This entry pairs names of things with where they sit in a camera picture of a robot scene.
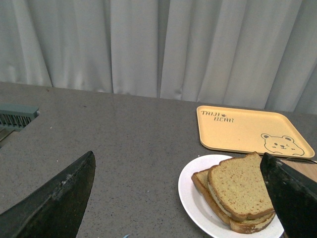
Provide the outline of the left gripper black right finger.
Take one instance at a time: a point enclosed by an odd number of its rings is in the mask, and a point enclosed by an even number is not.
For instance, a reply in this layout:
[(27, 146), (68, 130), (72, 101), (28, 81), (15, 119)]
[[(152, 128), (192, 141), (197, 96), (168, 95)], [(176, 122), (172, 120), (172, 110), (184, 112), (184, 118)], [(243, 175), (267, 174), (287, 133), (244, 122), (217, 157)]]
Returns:
[(317, 236), (317, 183), (269, 153), (260, 170), (274, 210), (290, 238)]

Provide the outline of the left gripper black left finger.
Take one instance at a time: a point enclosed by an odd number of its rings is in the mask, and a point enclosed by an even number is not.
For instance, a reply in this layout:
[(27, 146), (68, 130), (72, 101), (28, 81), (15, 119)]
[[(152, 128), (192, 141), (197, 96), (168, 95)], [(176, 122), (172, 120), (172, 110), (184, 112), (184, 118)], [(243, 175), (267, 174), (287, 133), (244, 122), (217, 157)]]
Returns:
[(89, 151), (25, 199), (0, 215), (2, 238), (74, 238), (93, 187), (96, 170)]

